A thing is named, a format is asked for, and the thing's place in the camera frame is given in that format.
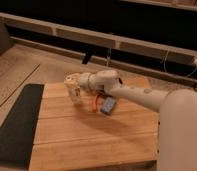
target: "wood grain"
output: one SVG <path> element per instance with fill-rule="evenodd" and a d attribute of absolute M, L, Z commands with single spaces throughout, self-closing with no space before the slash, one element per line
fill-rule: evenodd
<path fill-rule="evenodd" d="M 123 80 L 149 88 L 146 78 Z M 156 160 L 158 115 L 118 99 L 110 116 L 90 109 L 93 96 L 82 92 L 74 106 L 63 83 L 46 84 L 30 171 L 82 170 Z"/>
<path fill-rule="evenodd" d="M 156 134 L 36 145 L 29 171 L 79 170 L 156 159 Z"/>

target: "floor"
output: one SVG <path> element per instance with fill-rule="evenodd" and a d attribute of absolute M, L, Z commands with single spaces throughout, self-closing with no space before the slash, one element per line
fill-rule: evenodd
<path fill-rule="evenodd" d="M 105 66 L 89 63 L 82 65 L 80 60 L 16 44 L 0 57 L 0 126 L 8 111 L 25 84 L 62 82 L 66 75 L 74 72 L 107 69 Z M 119 70 L 123 77 L 136 77 L 138 74 Z M 175 90 L 185 86 L 149 78 L 153 88 Z M 23 171 L 23 168 L 0 166 L 0 171 Z"/>

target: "black mat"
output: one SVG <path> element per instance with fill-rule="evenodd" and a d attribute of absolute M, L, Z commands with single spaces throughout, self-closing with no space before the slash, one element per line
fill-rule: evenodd
<path fill-rule="evenodd" d="M 28 166 L 44 86 L 26 85 L 0 128 L 0 163 Z"/>

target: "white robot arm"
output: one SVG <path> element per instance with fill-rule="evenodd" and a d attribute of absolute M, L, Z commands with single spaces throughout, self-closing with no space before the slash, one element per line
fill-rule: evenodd
<path fill-rule="evenodd" d="M 115 70 L 76 74 L 76 87 L 104 91 L 160 113 L 157 171 L 197 171 L 197 93 L 128 87 Z M 74 85 L 74 75 L 66 78 Z"/>

